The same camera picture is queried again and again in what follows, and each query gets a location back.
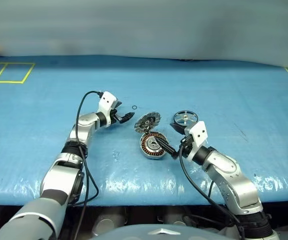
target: gray wall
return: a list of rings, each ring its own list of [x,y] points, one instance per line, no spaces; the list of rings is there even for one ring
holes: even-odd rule
[[[288,67],[288,0],[0,0],[0,54]]]

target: black cable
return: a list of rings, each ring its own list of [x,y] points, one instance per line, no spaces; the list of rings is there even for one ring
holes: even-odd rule
[[[240,220],[230,211],[228,211],[226,208],[220,206],[219,204],[217,204],[216,202],[214,202],[209,196],[207,196],[200,188],[199,186],[196,185],[196,183],[193,181],[193,179],[190,177],[188,171],[186,170],[185,166],[184,166],[184,162],[183,162],[183,149],[184,146],[180,146],[179,149],[179,162],[180,162],[180,166],[187,178],[187,180],[190,182],[190,184],[213,206],[215,207],[217,210],[219,210],[222,214],[224,214],[225,216],[229,217],[229,219],[231,221],[233,221],[238,229],[239,234],[241,235],[241,240],[245,240],[245,234],[244,234],[244,229],[243,227],[240,226]]]
[[[212,224],[215,224],[215,225],[218,225],[218,226],[221,226],[221,227],[225,227],[225,223],[222,223],[222,222],[219,222],[219,221],[216,221],[216,220],[212,220],[212,219],[209,219],[207,217],[204,217],[204,216],[199,216],[199,215],[195,215],[195,214],[184,214],[182,216],[182,220],[185,222],[185,217],[188,217],[190,220],[192,218],[196,218],[196,219],[200,219],[200,220],[203,220],[203,221],[206,221],[206,222],[210,222]]]
[[[68,221],[69,221],[69,232],[67,234],[67,239],[68,240],[72,240],[72,234],[73,234],[73,226],[74,226],[74,219],[72,219],[72,214],[71,212],[66,212],[66,216],[68,218]]]
[[[78,110],[77,110],[77,113],[76,113],[76,122],[75,122],[75,138],[76,138],[76,142],[77,142],[77,146],[78,146],[78,149],[79,149],[79,152],[81,154],[81,157],[82,157],[82,161],[83,161],[83,164],[84,164],[84,167],[85,167],[85,172],[86,172],[86,193],[85,193],[85,200],[82,201],[82,202],[78,202],[78,204],[81,204],[81,203],[84,203],[83,204],[83,209],[82,209],[82,212],[80,214],[80,217],[79,217],[79,221],[78,221],[78,224],[77,224],[77,228],[76,228],[76,231],[75,231],[75,235],[74,235],[74,240],[77,239],[78,237],[78,234],[79,234],[79,231],[80,231],[80,228],[81,228],[81,225],[82,225],[82,221],[83,221],[83,218],[84,218],[84,215],[85,215],[85,211],[86,211],[86,207],[87,207],[87,202],[91,201],[92,199],[96,198],[97,195],[99,194],[99,188],[98,186],[96,185],[95,181],[94,181],[94,178],[93,176],[91,175],[90,173],[90,170],[88,168],[88,164],[87,164],[87,161],[86,161],[86,157],[84,155],[84,152],[82,150],[82,147],[81,147],[81,142],[80,142],[80,139],[79,139],[79,136],[78,136],[78,130],[79,130],[79,117],[80,117],[80,112],[81,112],[81,108],[83,106],[83,103],[84,103],[84,100],[85,98],[89,95],[89,94],[98,94],[100,97],[102,95],[101,92],[98,92],[98,91],[89,91],[87,93],[85,93],[85,95],[83,96],[82,100],[80,101],[80,104],[79,104],[79,107],[78,107]],[[89,197],[89,185],[90,185],[90,179],[96,189],[96,194],[94,196],[92,196],[91,198],[88,198]]]
[[[210,185],[209,185],[209,190],[208,190],[208,195],[207,195],[209,198],[211,197],[213,184],[214,184],[214,181],[212,181],[212,182],[210,183]]]

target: copper winding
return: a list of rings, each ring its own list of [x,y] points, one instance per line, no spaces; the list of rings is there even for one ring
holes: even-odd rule
[[[150,132],[150,133],[145,134],[144,137],[142,138],[141,148],[143,149],[143,151],[144,151],[146,154],[148,154],[148,155],[150,155],[150,156],[159,157],[159,156],[163,155],[163,153],[164,153],[164,150],[163,150],[162,148],[160,148],[159,151],[157,151],[157,152],[153,152],[153,151],[149,151],[149,150],[147,149],[147,147],[145,146],[145,142],[147,141],[147,139],[150,138],[150,137],[152,137],[152,136],[154,136],[154,137],[159,137],[159,138],[162,138],[162,139],[164,139],[164,140],[167,140],[162,134],[160,134],[160,133],[158,133],[158,132]]]

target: robotic arm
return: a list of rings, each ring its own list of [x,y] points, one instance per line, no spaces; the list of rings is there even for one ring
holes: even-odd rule
[[[155,137],[158,144],[174,159],[180,156],[200,165],[218,186],[228,210],[239,220],[246,239],[278,240],[272,230],[268,216],[263,212],[255,185],[243,175],[238,162],[232,157],[218,152],[213,147],[205,147],[208,137],[205,123],[199,121],[187,127],[171,123],[171,126],[185,137],[177,152],[166,141]]]
[[[108,91],[96,93],[100,96],[97,112],[78,118],[77,127],[72,128],[61,153],[41,183],[40,197],[24,205],[0,229],[0,239],[50,240],[59,237],[68,204],[74,204],[80,198],[83,157],[87,157],[94,132],[117,121],[125,123],[134,115],[129,112],[119,116],[116,108],[122,103]]]

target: brushless motor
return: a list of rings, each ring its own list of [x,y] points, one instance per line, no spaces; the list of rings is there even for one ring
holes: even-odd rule
[[[149,159],[160,159],[166,154],[166,151],[161,148],[155,137],[162,138],[168,142],[167,138],[157,131],[144,133],[139,141],[142,153]]]
[[[136,132],[143,134],[139,140],[139,146],[144,156],[149,159],[160,159],[166,153],[155,139],[159,137],[168,141],[166,137],[160,132],[151,131],[159,124],[160,119],[161,115],[152,111],[142,116],[134,126]]]

